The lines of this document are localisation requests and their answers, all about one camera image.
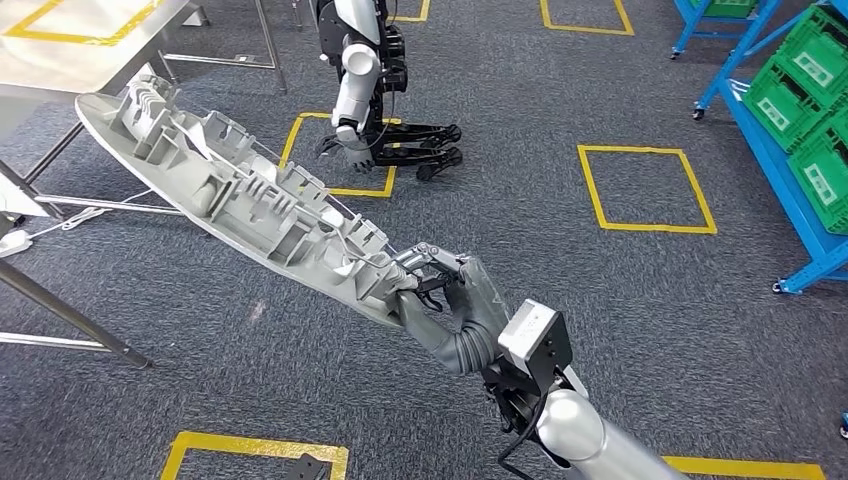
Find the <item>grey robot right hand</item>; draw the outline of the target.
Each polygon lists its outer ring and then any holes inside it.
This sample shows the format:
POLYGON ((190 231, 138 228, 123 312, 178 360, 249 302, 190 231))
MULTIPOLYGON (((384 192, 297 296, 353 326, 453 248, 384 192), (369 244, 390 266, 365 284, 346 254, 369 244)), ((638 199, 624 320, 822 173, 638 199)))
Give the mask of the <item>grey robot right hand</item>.
POLYGON ((460 321, 451 331, 426 313, 422 285, 396 292, 397 311, 406 333, 454 374, 483 370, 499 355, 498 336, 510 320, 502 296, 479 258, 454 254, 441 247, 419 243, 394 256, 404 270, 413 273, 425 266, 439 272, 429 280, 444 288, 454 317, 460 321))

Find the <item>idle humanoid robot hand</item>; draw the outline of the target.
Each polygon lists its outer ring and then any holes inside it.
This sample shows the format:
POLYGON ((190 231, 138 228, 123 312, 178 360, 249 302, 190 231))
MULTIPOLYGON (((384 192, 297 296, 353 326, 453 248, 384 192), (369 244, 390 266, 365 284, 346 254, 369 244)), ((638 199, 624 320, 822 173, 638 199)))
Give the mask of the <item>idle humanoid robot hand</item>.
POLYGON ((354 170, 359 173, 370 172, 374 167, 371 147, 356 128, 351 125, 339 125, 335 134, 338 145, 354 170))

